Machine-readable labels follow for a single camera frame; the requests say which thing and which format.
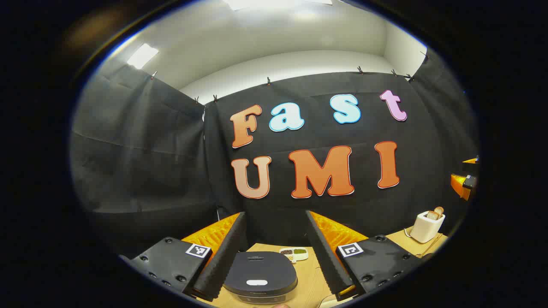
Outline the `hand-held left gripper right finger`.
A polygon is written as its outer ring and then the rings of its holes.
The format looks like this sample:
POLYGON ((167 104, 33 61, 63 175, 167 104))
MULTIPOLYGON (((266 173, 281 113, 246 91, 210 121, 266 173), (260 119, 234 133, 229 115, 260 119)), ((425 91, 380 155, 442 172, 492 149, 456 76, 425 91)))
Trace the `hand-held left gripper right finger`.
POLYGON ((330 291, 340 302, 370 296, 411 273, 423 262, 427 243, 411 237, 411 230, 391 234, 378 219, 359 217, 352 224, 305 211, 307 238, 330 291))

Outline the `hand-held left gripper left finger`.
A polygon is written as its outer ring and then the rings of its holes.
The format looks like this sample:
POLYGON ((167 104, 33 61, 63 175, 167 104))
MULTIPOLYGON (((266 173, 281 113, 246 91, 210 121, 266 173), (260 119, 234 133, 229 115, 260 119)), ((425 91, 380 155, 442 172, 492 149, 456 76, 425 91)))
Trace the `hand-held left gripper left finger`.
POLYGON ((212 212, 161 212, 126 222, 119 255, 171 292, 212 302, 240 250, 245 212, 215 221, 212 212))

